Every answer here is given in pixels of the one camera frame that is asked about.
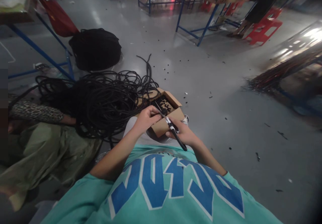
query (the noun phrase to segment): red plastic stool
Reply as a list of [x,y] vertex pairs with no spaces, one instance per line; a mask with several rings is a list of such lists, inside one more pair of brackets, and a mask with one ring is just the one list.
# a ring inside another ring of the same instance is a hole
[[212,5],[212,3],[205,1],[201,6],[201,10],[202,11],[206,10],[207,12],[209,12],[211,9],[211,5]]
[[243,4],[244,2],[231,3],[225,15],[231,16],[237,9],[241,8]]
[[271,7],[264,18],[277,19],[277,17],[281,14],[281,12],[282,12],[281,8]]
[[[257,26],[254,26],[253,31],[246,37],[246,39],[252,39],[249,43],[250,45],[254,45],[256,42],[262,42],[262,46],[283,24],[282,21],[268,18],[262,19],[261,23],[261,25],[259,23],[256,24]],[[272,27],[276,27],[276,29],[269,36],[267,36],[265,33]]]

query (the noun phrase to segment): red bag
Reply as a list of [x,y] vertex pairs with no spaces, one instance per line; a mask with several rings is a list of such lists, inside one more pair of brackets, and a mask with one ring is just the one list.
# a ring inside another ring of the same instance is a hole
[[69,18],[62,7],[57,3],[56,0],[39,0],[45,8],[50,23],[59,36],[70,37],[79,33],[79,30],[74,25],[73,21]]

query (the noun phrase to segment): leopard print sleeve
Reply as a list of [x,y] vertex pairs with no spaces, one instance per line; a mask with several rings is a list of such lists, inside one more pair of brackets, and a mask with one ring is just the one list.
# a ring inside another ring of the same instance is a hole
[[[8,103],[16,97],[16,95],[9,94]],[[31,101],[21,99],[12,107],[10,117],[47,123],[59,123],[64,118],[64,114],[56,108],[38,105]]]

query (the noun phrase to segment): teal t-shirt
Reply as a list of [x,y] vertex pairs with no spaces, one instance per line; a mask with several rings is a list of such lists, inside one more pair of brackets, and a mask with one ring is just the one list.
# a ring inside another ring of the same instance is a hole
[[176,147],[136,145],[115,181],[80,179],[42,221],[72,223],[281,223],[227,173]]

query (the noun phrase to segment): blue printed lettering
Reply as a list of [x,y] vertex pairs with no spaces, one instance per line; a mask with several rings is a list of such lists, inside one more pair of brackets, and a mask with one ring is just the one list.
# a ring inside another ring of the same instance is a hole
[[180,163],[182,163],[185,167],[187,167],[189,164],[191,165],[197,178],[198,184],[195,183],[193,179],[191,179],[188,187],[188,192],[212,221],[214,190],[211,187],[211,184],[205,172],[202,170],[200,164],[198,163],[185,159],[180,160]]
[[204,170],[209,175],[216,194],[233,208],[239,215],[245,218],[244,204],[241,191],[232,185],[229,181],[225,181],[217,172],[208,166],[203,165]]
[[142,159],[139,183],[149,210],[162,208],[168,194],[163,184],[162,157],[160,154],[151,154]]
[[164,170],[164,174],[171,174],[169,198],[183,197],[183,166],[178,166],[178,158],[173,158]]
[[125,182],[120,183],[108,197],[111,219],[119,212],[123,205],[130,199],[139,184],[141,159],[131,162],[123,171],[128,170]]

